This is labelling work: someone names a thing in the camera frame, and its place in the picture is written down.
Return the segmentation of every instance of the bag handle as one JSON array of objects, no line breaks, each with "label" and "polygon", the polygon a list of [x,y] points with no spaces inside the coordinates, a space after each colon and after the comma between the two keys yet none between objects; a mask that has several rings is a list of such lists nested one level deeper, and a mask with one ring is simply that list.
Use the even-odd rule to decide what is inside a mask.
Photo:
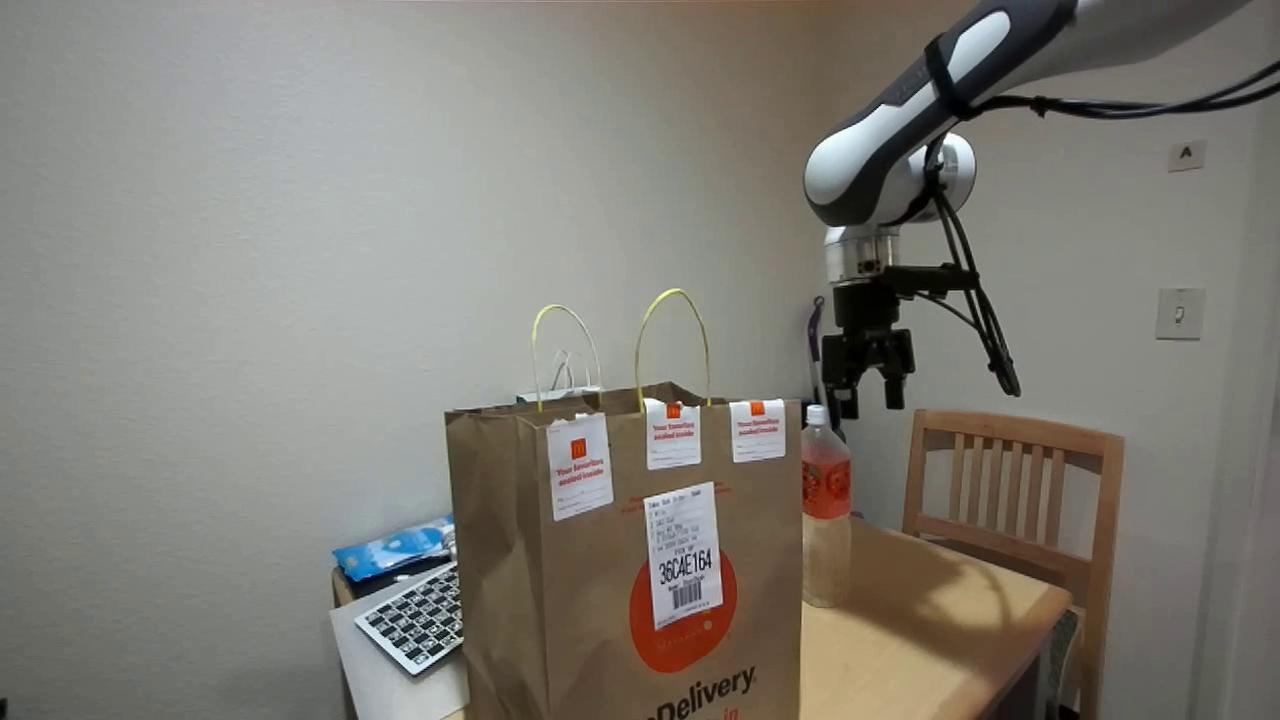
[{"label": "bag handle", "polygon": [[573,314],[573,307],[566,307],[566,304],[545,304],[545,307],[536,307],[532,314],[532,325],[529,325],[529,374],[532,374],[532,391],[539,389],[539,382],[536,382],[536,334],[545,328],[545,321],[552,316],[552,314],[562,314],[562,316],[567,316],[573,325],[575,325],[575,334],[587,341],[587,386],[599,386],[599,358],[595,358],[595,336],[587,334],[587,325]]},{"label": "bag handle", "polygon": [[641,374],[643,334],[648,334],[648,321],[655,316],[655,307],[664,307],[677,297],[687,304],[687,316],[698,321],[698,334],[704,336],[704,400],[713,406],[713,341],[708,341],[704,314],[698,307],[698,302],[686,289],[664,289],[664,294],[653,297],[653,304],[641,316],[635,361],[634,361],[634,368],[635,368],[635,406],[641,409],[643,409],[643,374]]}]

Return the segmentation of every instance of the chair backrest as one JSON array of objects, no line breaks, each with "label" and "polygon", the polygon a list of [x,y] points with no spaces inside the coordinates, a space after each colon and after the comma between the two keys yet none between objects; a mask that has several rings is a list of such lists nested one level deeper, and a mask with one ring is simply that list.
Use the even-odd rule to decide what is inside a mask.
[{"label": "chair backrest", "polygon": [[[1119,478],[1124,442],[1097,430],[927,409],[914,419],[906,534],[1072,591],[1085,612],[1072,655],[1085,720],[1099,706]],[[1078,523],[1066,534],[1066,517],[1078,519],[1089,506],[1066,497],[1091,497],[1085,542]]]}]

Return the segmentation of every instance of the blue box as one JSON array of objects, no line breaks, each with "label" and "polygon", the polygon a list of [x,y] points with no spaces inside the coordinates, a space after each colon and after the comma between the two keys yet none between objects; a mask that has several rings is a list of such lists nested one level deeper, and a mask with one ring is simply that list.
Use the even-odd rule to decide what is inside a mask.
[{"label": "blue box", "polygon": [[334,562],[351,584],[363,584],[403,565],[453,562],[453,537],[453,517],[437,517],[429,523],[414,523],[379,542],[344,543],[334,553]]}]

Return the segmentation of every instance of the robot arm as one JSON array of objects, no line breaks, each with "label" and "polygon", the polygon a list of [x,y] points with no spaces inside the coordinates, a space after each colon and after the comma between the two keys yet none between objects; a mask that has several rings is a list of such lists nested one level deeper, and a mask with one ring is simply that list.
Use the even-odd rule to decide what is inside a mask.
[{"label": "robot arm", "polygon": [[1245,0],[983,0],[922,63],[820,142],[803,169],[813,214],[834,224],[906,224],[924,144],[972,103],[1036,78],[1147,59]]},{"label": "robot arm", "polygon": [[890,83],[866,113],[824,135],[803,169],[803,198],[827,232],[841,336],[824,341],[824,389],[857,416],[857,386],[883,378],[890,409],[906,409],[914,336],[898,328],[899,302],[966,294],[993,374],[1022,391],[996,314],[972,260],[899,270],[898,224],[949,222],[968,200],[977,156],[952,128],[989,96],[1036,78],[1110,67],[1156,58],[1245,0],[983,0]]}]

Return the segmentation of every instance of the brown paper bag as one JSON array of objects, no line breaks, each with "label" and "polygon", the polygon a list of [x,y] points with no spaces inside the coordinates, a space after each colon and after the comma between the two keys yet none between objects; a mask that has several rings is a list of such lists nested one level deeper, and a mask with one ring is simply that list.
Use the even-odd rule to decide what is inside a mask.
[{"label": "brown paper bag", "polygon": [[469,718],[799,713],[796,409],[643,395],[448,411]]}]

